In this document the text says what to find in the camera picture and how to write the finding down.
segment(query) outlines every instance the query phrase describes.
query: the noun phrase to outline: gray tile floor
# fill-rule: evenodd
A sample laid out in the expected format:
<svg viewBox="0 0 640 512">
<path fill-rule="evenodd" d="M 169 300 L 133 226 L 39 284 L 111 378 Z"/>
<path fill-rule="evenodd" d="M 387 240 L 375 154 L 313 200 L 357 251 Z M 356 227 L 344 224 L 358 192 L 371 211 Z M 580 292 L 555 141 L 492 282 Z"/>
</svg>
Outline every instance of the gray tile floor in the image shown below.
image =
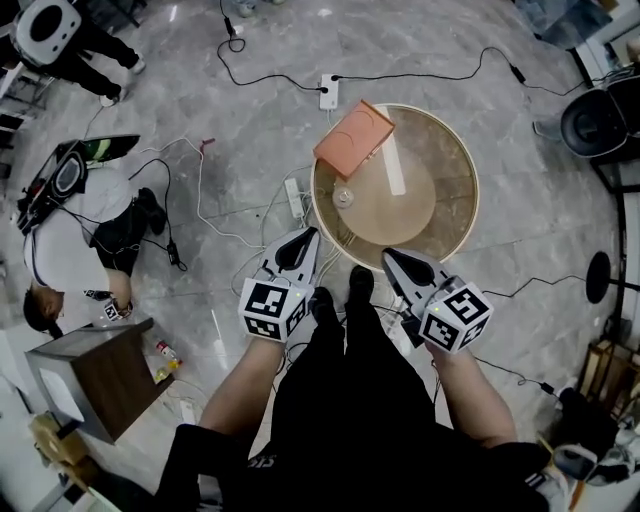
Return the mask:
<svg viewBox="0 0 640 512">
<path fill-rule="evenodd" d="M 175 20 L 170 21 L 174 3 L 151 1 L 141 15 L 142 27 L 120 34 L 145 55 L 148 67 L 130 98 L 101 112 L 90 134 L 140 133 L 140 148 L 161 147 L 182 136 L 196 144 L 215 137 L 204 162 L 202 213 L 219 229 L 257 244 L 266 205 L 288 171 L 312 162 L 312 148 L 327 130 L 326 116 L 318 110 L 314 93 L 300 92 L 283 80 L 234 86 L 216 58 L 216 47 L 226 38 L 217 2 L 183 0 L 175 5 Z M 256 18 L 233 16 L 233 21 L 247 38 L 244 53 L 227 55 L 240 80 L 275 70 L 311 85 L 321 73 L 330 72 L 464 75 L 475 69 L 483 47 L 495 45 L 531 84 L 563 91 L 580 81 L 571 57 L 536 41 L 507 0 L 292 0 L 282 7 L 261 3 Z M 115 80 L 123 80 L 116 63 L 95 62 Z M 466 280 L 481 289 L 509 293 L 533 276 L 584 275 L 596 250 L 615 254 L 612 198 L 585 162 L 537 139 L 530 128 L 535 115 L 556 112 L 569 99 L 522 88 L 495 52 L 486 55 L 484 66 L 469 81 L 345 83 L 334 120 L 360 98 L 430 110 L 468 145 L 479 174 L 480 209 L 471 236 L 449 262 Z M 98 108 L 97 99 L 75 85 L 53 86 L 47 111 L 21 135 L 9 200 L 57 143 L 84 135 Z M 133 172 L 152 156 L 133 154 L 121 165 Z M 169 267 L 157 248 L 144 246 L 134 289 L 137 314 L 153 316 L 185 359 L 178 378 L 186 383 L 174 384 L 115 447 L 91 441 L 106 466 L 150 490 L 157 486 L 179 422 L 175 397 L 190 397 L 204 406 L 204 395 L 216 389 L 246 347 L 230 280 L 255 252 L 235 238 L 217 235 L 197 218 L 196 153 L 181 142 L 162 156 L 173 170 L 169 210 L 189 272 Z M 308 188 L 309 169 L 294 175 Z M 160 194 L 166 179 L 158 166 L 136 183 Z M 22 238 L 9 226 L 9 214 L 5 201 L 0 219 L 0 244 L 10 271 L 5 322 L 16 321 L 27 283 Z M 281 193 L 266 221 L 266 240 L 294 226 Z M 341 259 L 325 279 L 338 302 L 345 297 L 350 268 Z M 240 273 L 236 289 L 252 270 L 249 265 Z M 388 288 L 380 281 L 376 300 L 388 304 Z M 583 283 L 571 280 L 556 287 L 534 283 L 514 299 L 491 300 L 495 315 L 474 352 L 552 385 L 577 375 L 587 344 L 599 334 L 613 305 L 608 296 L 591 306 Z M 433 389 L 430 356 L 424 349 L 409 349 L 392 320 L 389 316 L 384 322 L 390 324 L 398 347 Z M 312 320 L 306 322 L 310 332 Z M 491 368 L 486 373 L 511 407 L 520 437 L 533 439 L 553 412 L 550 399 L 534 385 L 517 386 L 517 377 Z M 446 423 L 442 395 L 437 412 Z M 267 415 L 258 444 L 265 442 L 268 430 Z"/>
</svg>

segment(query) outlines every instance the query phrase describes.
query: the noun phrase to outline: cardboard box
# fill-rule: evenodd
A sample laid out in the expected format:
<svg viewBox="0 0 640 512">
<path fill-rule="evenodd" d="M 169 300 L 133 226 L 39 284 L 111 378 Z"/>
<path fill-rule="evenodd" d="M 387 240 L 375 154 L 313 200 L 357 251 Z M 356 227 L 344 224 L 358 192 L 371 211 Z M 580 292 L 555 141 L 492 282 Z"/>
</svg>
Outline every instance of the cardboard box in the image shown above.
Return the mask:
<svg viewBox="0 0 640 512">
<path fill-rule="evenodd" d="M 346 181 L 376 152 L 395 126 L 369 103 L 360 100 L 320 141 L 313 154 Z"/>
</svg>

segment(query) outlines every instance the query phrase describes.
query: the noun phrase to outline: black shoe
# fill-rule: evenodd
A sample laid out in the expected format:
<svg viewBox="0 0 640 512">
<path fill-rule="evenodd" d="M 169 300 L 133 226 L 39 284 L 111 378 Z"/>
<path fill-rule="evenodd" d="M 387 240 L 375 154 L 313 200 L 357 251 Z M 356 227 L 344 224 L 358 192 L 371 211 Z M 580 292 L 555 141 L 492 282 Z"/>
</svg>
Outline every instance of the black shoe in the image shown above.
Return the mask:
<svg viewBox="0 0 640 512">
<path fill-rule="evenodd" d="M 148 188 L 141 188 L 138 191 L 136 204 L 147 214 L 149 227 L 154 235 L 161 235 L 167 223 L 167 213 L 160 207 L 155 194 Z"/>
<path fill-rule="evenodd" d="M 318 325 L 338 323 L 338 315 L 333 307 L 333 297 L 323 286 L 319 286 L 313 292 L 309 299 L 309 310 Z"/>
<path fill-rule="evenodd" d="M 371 295 L 373 295 L 373 272 L 361 265 L 356 265 L 349 276 L 348 302 L 369 303 Z"/>
</svg>

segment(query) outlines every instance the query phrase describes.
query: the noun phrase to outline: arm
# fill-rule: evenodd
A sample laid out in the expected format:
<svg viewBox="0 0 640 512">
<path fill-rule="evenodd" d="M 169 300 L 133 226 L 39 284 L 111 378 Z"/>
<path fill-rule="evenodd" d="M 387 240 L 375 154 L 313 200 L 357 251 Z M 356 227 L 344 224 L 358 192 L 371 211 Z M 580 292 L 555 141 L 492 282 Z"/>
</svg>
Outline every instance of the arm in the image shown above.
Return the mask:
<svg viewBox="0 0 640 512">
<path fill-rule="evenodd" d="M 516 441 L 509 407 L 480 370 L 468 350 L 456 355 L 429 348 L 456 429 L 493 448 Z"/>
<path fill-rule="evenodd" d="M 109 291 L 116 299 L 119 310 L 126 309 L 131 302 L 131 279 L 120 270 L 105 269 L 109 278 Z"/>
<path fill-rule="evenodd" d="M 200 426 L 251 446 L 267 408 L 284 346 L 253 338 L 240 362 L 209 400 Z"/>
</svg>

